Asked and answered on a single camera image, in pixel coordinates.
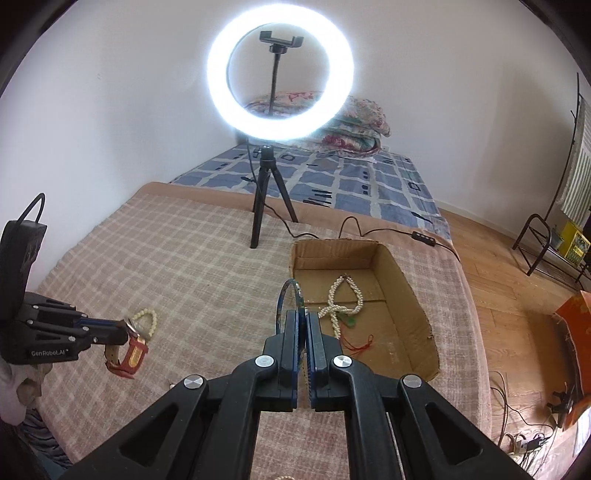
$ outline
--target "bed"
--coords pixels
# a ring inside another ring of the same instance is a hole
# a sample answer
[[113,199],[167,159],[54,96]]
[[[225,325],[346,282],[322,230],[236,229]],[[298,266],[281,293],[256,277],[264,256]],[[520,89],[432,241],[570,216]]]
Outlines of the bed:
[[[252,145],[258,169],[258,146]],[[292,200],[369,215],[450,240],[449,226],[413,162],[386,151],[364,158],[343,158],[298,148],[275,149],[277,167]],[[238,145],[182,174],[176,185],[254,193],[246,144]],[[279,197],[274,180],[268,196]]]
[[[277,295],[289,275],[293,239],[264,215],[261,243],[248,248],[252,195],[150,183],[88,234],[56,265],[39,293],[68,301],[93,317],[158,312],[158,330],[134,380],[109,373],[93,347],[77,362],[55,364],[39,410],[73,461],[104,442],[189,374],[229,374],[259,355],[274,332]],[[281,199],[268,203],[287,215]],[[294,202],[300,224],[335,238],[348,212]],[[396,226],[357,214],[361,228]],[[355,225],[345,235],[355,236]],[[491,433],[486,357],[472,296],[452,252],[395,232],[375,232],[413,288],[432,327],[440,373],[430,381],[483,432]],[[437,236],[440,242],[445,239]],[[292,475],[346,479],[340,414],[298,408],[261,416],[252,479]]]

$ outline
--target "tripod leg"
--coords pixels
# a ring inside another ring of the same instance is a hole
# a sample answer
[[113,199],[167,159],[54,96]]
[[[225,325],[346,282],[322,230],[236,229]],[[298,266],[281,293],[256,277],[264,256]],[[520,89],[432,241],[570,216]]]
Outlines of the tripod leg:
[[259,235],[261,234],[261,222],[262,222],[262,211],[265,208],[265,198],[267,196],[267,187],[269,186],[269,177],[271,173],[265,167],[259,169],[259,176],[257,180],[257,192],[260,193],[255,195],[255,216],[252,220],[252,236],[251,236],[251,248],[258,247]]
[[279,188],[279,192],[283,197],[283,201],[285,202],[285,206],[287,207],[287,211],[290,213],[291,221],[294,223],[299,223],[296,217],[296,211],[294,210],[294,206],[291,204],[291,199],[289,194],[287,193],[287,188],[285,188],[285,182],[283,181],[283,177],[281,176],[281,172],[277,167],[272,168],[271,171],[273,172],[273,177],[275,178],[275,182],[277,183],[277,187]]

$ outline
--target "striped curtain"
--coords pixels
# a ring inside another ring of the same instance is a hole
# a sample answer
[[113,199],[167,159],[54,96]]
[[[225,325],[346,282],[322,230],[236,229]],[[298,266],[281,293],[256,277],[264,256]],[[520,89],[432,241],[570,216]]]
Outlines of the striped curtain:
[[582,97],[569,158],[569,176],[558,203],[560,210],[582,229],[591,207],[591,109]]

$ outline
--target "cardboard box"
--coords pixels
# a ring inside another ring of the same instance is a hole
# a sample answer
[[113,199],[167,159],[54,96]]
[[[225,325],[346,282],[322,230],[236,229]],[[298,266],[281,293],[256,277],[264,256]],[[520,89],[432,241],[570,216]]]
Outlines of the cardboard box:
[[[306,307],[319,311],[327,306],[332,284],[348,274],[363,294],[363,308],[355,315],[355,326],[341,323],[345,338],[355,346],[372,345],[356,359],[374,373],[399,378],[415,373],[431,380],[439,373],[439,355],[431,326],[423,308],[394,257],[373,240],[300,240],[291,250],[291,274],[300,283]],[[335,303],[355,308],[357,298],[343,282]],[[320,319],[326,335],[334,335],[330,316]],[[345,354],[351,352],[343,347]]]

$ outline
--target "yellow box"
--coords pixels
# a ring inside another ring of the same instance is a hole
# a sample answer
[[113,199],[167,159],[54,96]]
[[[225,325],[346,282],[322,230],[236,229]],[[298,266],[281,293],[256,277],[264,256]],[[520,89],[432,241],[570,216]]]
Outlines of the yellow box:
[[581,230],[571,221],[566,223],[560,236],[563,239],[558,248],[560,255],[575,265],[579,265],[583,261],[587,250],[589,250],[591,242],[584,237]]

